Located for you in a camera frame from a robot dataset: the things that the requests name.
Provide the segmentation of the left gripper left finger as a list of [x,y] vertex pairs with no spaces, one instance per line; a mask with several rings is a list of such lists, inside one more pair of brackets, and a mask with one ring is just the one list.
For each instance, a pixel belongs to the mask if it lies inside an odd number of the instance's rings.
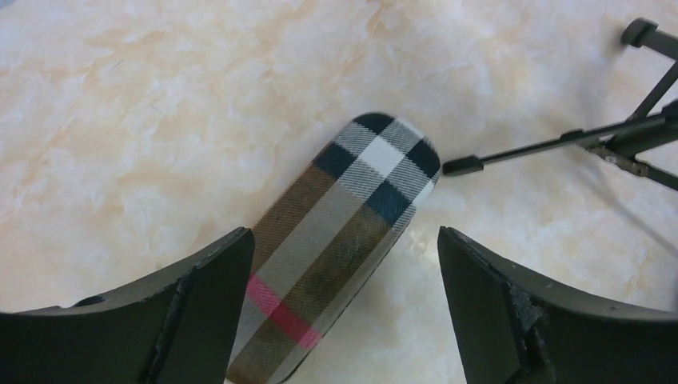
[[74,306],[2,314],[2,382],[224,382],[253,250],[238,228]]

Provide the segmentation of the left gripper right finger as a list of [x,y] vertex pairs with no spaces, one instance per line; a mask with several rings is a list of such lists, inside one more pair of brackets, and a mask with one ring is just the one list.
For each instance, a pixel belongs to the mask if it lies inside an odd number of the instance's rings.
[[578,290],[451,227],[437,247],[467,382],[676,382],[676,313]]

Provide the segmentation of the plaid glasses case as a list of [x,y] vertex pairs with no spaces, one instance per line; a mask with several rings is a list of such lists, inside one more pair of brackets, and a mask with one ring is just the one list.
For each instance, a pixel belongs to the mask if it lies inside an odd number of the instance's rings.
[[401,118],[352,119],[253,227],[253,266],[226,377],[282,383],[411,222],[441,173]]

